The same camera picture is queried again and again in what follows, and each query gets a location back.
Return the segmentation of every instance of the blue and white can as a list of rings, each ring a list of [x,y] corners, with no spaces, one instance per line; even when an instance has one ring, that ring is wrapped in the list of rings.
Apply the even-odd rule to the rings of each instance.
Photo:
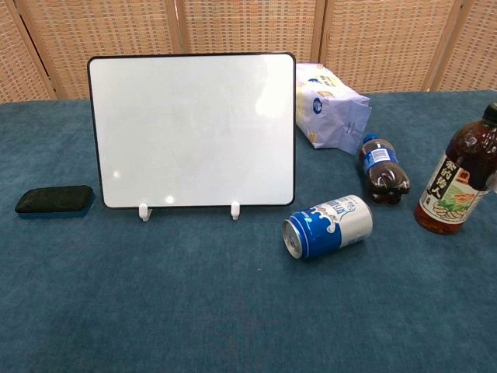
[[[346,196],[293,213],[283,222],[283,240],[294,258],[313,258],[365,239],[373,215],[358,196]]]

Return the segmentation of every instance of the black bottle cap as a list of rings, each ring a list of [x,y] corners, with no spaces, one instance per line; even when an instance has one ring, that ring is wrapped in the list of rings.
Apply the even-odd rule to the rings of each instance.
[[[497,127],[497,103],[490,103],[481,117]]]

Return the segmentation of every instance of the brown liquid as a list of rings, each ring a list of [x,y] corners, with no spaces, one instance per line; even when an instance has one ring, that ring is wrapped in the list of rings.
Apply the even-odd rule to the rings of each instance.
[[[470,173],[469,185],[476,190],[487,190],[487,180],[497,170],[497,127],[486,120],[462,127],[450,141],[445,154],[456,165]],[[447,224],[429,216],[418,206],[416,221],[423,227],[441,235],[452,235],[464,223]]]

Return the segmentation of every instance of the can label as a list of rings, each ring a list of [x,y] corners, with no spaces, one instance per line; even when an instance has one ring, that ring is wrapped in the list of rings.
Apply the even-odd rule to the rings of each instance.
[[[364,155],[363,169],[366,173],[368,169],[380,162],[395,162],[398,163],[395,152],[389,148],[373,149]]]
[[[431,218],[447,224],[465,222],[487,190],[469,185],[471,174],[443,155],[419,205]]]
[[[368,206],[353,195],[296,212],[290,216],[290,222],[301,237],[301,255],[304,258],[360,241],[373,228]]]

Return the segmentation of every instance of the blue carpet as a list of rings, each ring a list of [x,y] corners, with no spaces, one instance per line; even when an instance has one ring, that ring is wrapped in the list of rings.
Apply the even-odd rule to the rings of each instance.
[[[297,132],[288,207],[102,204],[89,101],[0,106],[0,372],[497,371],[497,196],[454,236],[412,212],[452,133],[497,92],[372,94],[412,192],[370,203],[370,238],[316,260],[281,238],[292,211],[364,196],[356,159]],[[86,184],[84,218],[22,220],[28,189]]]

